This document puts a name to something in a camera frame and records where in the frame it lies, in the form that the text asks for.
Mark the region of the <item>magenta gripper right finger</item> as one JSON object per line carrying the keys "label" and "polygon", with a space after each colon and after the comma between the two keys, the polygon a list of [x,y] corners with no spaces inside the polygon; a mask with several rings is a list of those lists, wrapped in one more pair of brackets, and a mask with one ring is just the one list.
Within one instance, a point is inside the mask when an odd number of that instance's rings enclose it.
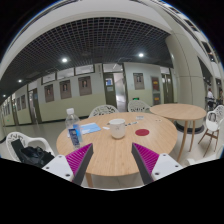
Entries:
{"label": "magenta gripper right finger", "polygon": [[145,185],[182,169],[182,166],[168,154],[157,154],[137,143],[132,144],[131,152]]}

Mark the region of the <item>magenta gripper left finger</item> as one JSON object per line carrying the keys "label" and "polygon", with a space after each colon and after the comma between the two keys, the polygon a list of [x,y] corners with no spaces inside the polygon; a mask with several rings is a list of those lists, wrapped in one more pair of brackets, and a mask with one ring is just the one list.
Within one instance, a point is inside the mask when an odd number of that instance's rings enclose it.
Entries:
{"label": "magenta gripper left finger", "polygon": [[90,143],[66,156],[56,156],[43,167],[43,170],[69,182],[73,182],[76,185],[81,185],[92,155],[93,144]]}

